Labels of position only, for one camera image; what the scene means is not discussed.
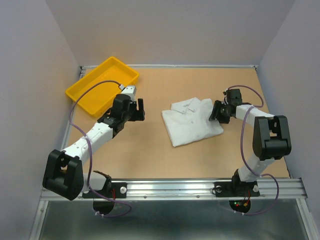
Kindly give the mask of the white long sleeve shirt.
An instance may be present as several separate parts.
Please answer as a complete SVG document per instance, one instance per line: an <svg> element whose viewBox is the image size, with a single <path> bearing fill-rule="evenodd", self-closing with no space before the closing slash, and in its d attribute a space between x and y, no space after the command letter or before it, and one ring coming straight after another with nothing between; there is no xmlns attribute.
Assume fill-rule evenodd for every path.
<svg viewBox="0 0 320 240"><path fill-rule="evenodd" d="M197 97L171 104L169 110L161 112L173 147L187 145L224 133L217 120L210 121L213 102Z"/></svg>

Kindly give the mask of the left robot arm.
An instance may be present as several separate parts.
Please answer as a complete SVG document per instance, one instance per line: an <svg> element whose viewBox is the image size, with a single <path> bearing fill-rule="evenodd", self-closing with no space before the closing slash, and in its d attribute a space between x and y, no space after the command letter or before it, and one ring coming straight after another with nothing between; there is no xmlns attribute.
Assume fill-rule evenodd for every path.
<svg viewBox="0 0 320 240"><path fill-rule="evenodd" d="M123 130L126 122L144 121L144 100L118 94L94 126L74 144L63 150L54 149L48 155L42 186L68 200L74 200L85 186L88 176L83 165L95 151Z"/></svg>

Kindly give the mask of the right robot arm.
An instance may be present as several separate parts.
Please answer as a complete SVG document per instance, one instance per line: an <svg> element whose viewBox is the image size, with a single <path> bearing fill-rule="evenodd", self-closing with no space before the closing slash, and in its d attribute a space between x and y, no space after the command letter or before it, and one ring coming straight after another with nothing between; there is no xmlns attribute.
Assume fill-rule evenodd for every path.
<svg viewBox="0 0 320 240"><path fill-rule="evenodd" d="M240 154L244 166L234 172L230 181L215 182L212 192L219 198L241 197L248 193L257 197L260 195L257 180L263 171L292 150L288 119L284 115L263 112L251 104L235 106L216 100L209 120L228 124L231 117L242 120ZM243 150L246 124L253 127L253 154L247 160Z"/></svg>

